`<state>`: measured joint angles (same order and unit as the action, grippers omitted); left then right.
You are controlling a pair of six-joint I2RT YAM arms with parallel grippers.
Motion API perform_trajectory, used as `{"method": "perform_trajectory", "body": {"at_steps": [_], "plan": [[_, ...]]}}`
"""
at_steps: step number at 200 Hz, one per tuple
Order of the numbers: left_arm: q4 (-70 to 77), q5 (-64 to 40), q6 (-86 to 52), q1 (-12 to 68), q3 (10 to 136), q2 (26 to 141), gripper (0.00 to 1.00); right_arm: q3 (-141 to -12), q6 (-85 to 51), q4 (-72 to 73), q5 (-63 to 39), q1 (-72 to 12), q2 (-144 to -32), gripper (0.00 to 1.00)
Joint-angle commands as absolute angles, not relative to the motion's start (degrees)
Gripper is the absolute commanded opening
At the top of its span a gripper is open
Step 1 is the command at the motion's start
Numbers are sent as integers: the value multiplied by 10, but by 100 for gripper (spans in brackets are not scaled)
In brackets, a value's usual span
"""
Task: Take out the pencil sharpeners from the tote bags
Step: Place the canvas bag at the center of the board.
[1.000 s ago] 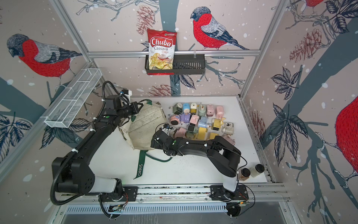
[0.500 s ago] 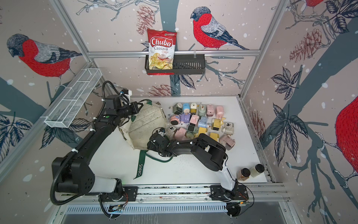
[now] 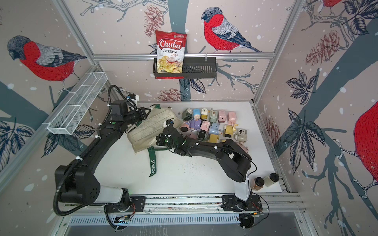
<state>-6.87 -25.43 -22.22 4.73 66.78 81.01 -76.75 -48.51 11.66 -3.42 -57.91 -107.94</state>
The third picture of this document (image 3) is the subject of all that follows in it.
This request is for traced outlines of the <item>yellow black square sharpener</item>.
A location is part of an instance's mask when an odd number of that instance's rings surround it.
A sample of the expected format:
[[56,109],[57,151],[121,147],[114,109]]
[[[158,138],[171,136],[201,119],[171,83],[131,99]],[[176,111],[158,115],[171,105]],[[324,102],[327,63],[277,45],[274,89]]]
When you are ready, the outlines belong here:
[[234,134],[236,134],[236,132],[237,132],[237,127],[238,127],[238,124],[235,124],[235,125],[226,124],[223,127],[222,135],[226,138],[232,138],[234,136]]

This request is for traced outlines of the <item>pale pink sharpener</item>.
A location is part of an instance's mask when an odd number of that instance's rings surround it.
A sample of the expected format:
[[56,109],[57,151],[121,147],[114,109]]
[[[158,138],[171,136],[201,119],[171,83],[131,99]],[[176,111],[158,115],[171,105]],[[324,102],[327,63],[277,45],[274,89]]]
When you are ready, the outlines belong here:
[[237,145],[240,146],[240,147],[241,147],[246,153],[249,152],[248,147],[245,146],[244,143],[242,143],[242,142],[238,142]]

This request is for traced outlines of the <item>grey blue sharpener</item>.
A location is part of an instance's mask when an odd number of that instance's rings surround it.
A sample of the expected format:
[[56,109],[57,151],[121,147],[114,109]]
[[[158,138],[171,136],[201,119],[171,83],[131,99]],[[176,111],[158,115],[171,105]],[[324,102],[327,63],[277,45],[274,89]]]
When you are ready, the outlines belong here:
[[219,123],[212,123],[209,128],[209,134],[219,135]]

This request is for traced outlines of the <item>pink square sharpener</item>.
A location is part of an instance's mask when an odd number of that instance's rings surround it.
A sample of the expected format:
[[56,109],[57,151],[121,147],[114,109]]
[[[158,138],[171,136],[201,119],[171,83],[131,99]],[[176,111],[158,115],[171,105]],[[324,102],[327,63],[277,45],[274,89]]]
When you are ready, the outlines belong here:
[[237,123],[237,115],[234,111],[230,111],[227,114],[227,123],[231,126],[236,125]]

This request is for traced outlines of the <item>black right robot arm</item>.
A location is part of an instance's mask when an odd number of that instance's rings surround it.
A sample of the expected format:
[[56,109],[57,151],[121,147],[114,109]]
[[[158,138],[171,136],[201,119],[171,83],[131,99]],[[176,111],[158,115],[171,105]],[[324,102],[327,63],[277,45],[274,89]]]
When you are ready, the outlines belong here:
[[[199,156],[215,160],[219,163],[225,174],[235,183],[247,183],[247,172],[254,166],[249,154],[244,151],[235,141],[226,139],[225,142],[209,143],[200,141],[189,136],[183,136],[179,131],[169,124],[158,136],[156,136],[156,145],[167,147],[172,153],[180,156]],[[243,212],[257,211],[261,212],[261,205],[254,203],[252,191],[246,188],[247,195],[237,196],[223,195],[221,208],[225,211]]]

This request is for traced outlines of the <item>canvas tote bag green handles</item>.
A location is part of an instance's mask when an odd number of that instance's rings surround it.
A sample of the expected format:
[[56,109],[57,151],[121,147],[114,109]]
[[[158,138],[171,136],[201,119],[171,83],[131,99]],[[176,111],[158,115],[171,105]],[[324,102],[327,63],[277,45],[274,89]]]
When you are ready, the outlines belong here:
[[150,109],[151,113],[147,119],[138,122],[136,129],[128,133],[127,137],[135,153],[148,151],[150,176],[152,177],[157,172],[156,137],[166,128],[167,120],[173,122],[175,128],[183,125],[184,121],[176,116],[172,108],[162,108],[159,104],[153,104]]

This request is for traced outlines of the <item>cream white sharpener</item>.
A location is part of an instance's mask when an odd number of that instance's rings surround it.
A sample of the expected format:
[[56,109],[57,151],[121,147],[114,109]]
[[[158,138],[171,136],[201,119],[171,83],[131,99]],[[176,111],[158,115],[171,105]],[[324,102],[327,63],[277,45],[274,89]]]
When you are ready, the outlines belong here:
[[247,130],[241,129],[241,128],[237,129],[234,135],[234,139],[237,142],[241,142],[241,143],[247,142],[247,139],[248,139]]

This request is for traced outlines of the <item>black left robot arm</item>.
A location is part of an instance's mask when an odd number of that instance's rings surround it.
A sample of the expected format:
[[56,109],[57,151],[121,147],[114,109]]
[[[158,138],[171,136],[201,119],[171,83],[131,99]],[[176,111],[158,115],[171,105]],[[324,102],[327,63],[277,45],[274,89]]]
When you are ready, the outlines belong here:
[[107,115],[90,145],[69,165],[55,171],[53,211],[57,216],[67,216],[90,205],[116,204],[125,210],[132,205],[127,189],[101,185],[95,177],[95,170],[109,149],[151,112],[149,108],[137,107],[134,93],[121,97],[108,101]]

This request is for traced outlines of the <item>pale green sharpener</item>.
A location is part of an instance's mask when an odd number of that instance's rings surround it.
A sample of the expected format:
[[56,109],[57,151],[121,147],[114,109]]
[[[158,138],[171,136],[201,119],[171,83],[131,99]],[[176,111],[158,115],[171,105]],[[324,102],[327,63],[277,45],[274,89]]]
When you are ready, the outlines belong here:
[[208,120],[211,124],[212,123],[217,123],[218,122],[218,111],[217,110],[214,110],[214,109],[211,109],[210,110],[210,113],[209,113],[209,120]]

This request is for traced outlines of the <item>purple sharpener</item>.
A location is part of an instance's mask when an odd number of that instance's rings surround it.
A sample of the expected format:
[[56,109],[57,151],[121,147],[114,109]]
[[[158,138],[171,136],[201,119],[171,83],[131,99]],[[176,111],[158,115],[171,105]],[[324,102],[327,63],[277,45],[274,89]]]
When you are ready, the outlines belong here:
[[191,130],[199,131],[201,129],[201,125],[202,125],[202,120],[201,119],[191,120],[190,121],[190,128],[191,128]]

